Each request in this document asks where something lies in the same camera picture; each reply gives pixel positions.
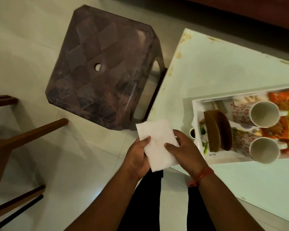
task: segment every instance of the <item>pant leg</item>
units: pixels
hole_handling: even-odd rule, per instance
[[[118,231],[160,230],[160,196],[163,171],[151,170],[137,186]]]
[[[216,231],[198,187],[188,188],[187,231]]]

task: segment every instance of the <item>forearm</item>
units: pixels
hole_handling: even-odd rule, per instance
[[[263,231],[215,174],[200,180],[199,191],[217,231]]]
[[[121,167],[93,203],[66,231],[117,230],[137,182],[127,169]]]

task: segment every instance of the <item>wooden chair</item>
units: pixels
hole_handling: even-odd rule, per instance
[[[8,95],[0,96],[0,106],[17,104],[17,102],[17,98]],[[39,137],[42,137],[54,130],[57,130],[58,128],[67,125],[67,123],[68,120],[66,118],[63,118],[42,127],[36,128],[34,130],[28,131],[26,133],[11,137],[9,139],[0,139],[0,181],[12,150],[16,149],[17,147],[23,146],[24,144],[29,143],[33,140],[36,140]],[[23,205],[24,203],[30,201],[31,199],[38,197],[45,191],[45,188],[46,186],[42,185],[15,199],[12,199],[9,202],[0,205],[0,217],[10,212],[11,210]]]

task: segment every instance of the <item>red thread on wrist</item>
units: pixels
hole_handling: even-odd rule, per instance
[[[197,178],[195,181],[193,181],[193,183],[191,183],[189,185],[189,187],[198,187],[199,186],[199,181],[204,178],[205,176],[208,176],[210,174],[214,174],[213,169],[211,169],[210,167],[205,167],[203,170],[201,170],[199,172],[199,174],[197,175]]]

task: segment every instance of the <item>napkin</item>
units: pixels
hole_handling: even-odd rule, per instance
[[[144,148],[144,152],[147,155],[152,172],[178,164],[176,158],[164,147],[165,143],[171,143],[179,147],[167,120],[146,121],[136,124],[136,128],[140,140],[144,140],[149,135],[151,136],[151,141]]]

